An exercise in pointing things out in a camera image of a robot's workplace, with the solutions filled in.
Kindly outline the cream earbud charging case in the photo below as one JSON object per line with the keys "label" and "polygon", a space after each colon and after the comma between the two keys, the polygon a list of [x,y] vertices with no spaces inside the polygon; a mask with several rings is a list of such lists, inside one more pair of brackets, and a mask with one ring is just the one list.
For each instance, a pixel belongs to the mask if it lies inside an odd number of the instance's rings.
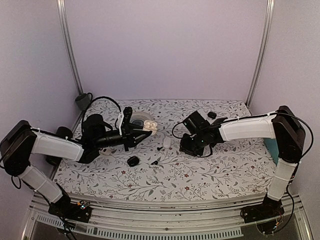
{"label": "cream earbud charging case", "polygon": [[158,123],[153,120],[145,120],[143,122],[143,131],[158,131]]}

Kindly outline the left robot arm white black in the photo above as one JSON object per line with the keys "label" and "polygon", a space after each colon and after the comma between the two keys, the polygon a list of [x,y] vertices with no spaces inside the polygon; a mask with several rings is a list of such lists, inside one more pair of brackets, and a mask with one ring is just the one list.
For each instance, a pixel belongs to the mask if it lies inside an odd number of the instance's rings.
{"label": "left robot arm white black", "polygon": [[0,160],[5,172],[55,204],[63,217],[74,213],[74,205],[65,199],[67,194],[58,184],[30,163],[32,154],[88,164],[99,156],[101,149],[122,145],[127,151],[153,134],[152,130],[131,124],[129,116],[124,117],[118,129],[113,129],[100,114],[90,115],[81,130],[79,140],[68,139],[32,128],[28,121],[21,120],[0,142]]}

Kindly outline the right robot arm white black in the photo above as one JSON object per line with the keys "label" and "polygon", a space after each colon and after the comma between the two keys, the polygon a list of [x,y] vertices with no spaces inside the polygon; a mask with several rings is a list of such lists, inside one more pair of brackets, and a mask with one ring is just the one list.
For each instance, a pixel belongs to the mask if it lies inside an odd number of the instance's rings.
{"label": "right robot arm white black", "polygon": [[180,138],[179,150],[193,157],[202,157],[205,147],[242,139],[269,139],[276,144],[278,160],[274,177],[259,206],[262,218],[269,218],[278,210],[278,201],[293,180],[303,157],[306,137],[305,124],[286,105],[262,115],[240,118],[217,118],[210,123],[198,111],[193,112],[182,125],[188,130]]}

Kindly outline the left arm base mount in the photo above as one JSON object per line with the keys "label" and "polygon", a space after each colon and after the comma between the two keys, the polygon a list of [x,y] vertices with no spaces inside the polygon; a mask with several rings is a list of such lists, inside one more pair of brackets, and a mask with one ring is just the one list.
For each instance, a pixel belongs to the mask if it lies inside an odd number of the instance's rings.
{"label": "left arm base mount", "polygon": [[91,203],[85,200],[71,203],[70,200],[60,199],[49,205],[48,213],[63,219],[88,223],[93,210],[90,205]]}

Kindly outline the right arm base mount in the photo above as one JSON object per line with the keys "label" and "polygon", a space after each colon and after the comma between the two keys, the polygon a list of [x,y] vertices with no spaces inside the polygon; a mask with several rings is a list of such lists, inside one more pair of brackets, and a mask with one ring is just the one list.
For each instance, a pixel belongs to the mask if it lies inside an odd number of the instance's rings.
{"label": "right arm base mount", "polygon": [[284,213],[284,208],[281,205],[273,208],[261,203],[243,207],[240,216],[246,224],[256,223],[256,227],[261,234],[271,235],[277,230]]}

